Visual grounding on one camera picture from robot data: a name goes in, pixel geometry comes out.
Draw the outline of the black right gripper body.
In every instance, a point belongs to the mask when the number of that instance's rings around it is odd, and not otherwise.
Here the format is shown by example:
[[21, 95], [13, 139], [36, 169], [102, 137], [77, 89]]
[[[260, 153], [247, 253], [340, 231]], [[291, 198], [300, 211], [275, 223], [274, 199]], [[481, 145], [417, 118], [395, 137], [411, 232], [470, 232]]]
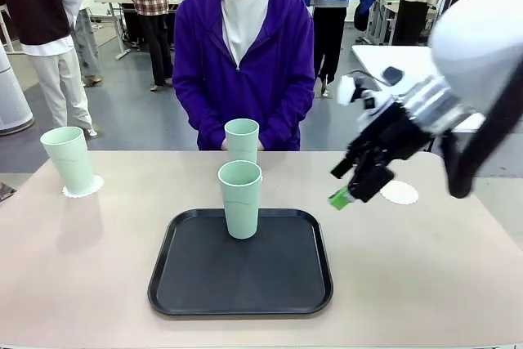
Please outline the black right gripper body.
[[361, 101], [364, 126], [347, 147], [349, 168], [361, 165], [365, 159], [385, 165], [396, 159], [406, 160], [428, 144], [429, 134], [413, 122], [402, 102], [389, 99], [379, 105], [377, 99]]

